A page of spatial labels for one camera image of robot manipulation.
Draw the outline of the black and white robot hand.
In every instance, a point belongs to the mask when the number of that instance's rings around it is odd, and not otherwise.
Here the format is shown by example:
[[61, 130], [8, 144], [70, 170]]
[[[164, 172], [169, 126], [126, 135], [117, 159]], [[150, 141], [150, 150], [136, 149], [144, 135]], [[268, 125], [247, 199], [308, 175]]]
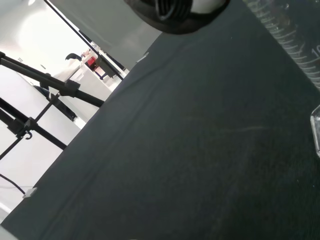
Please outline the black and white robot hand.
[[210, 24], [229, 0], [125, 0], [145, 23], [167, 34], [191, 34]]

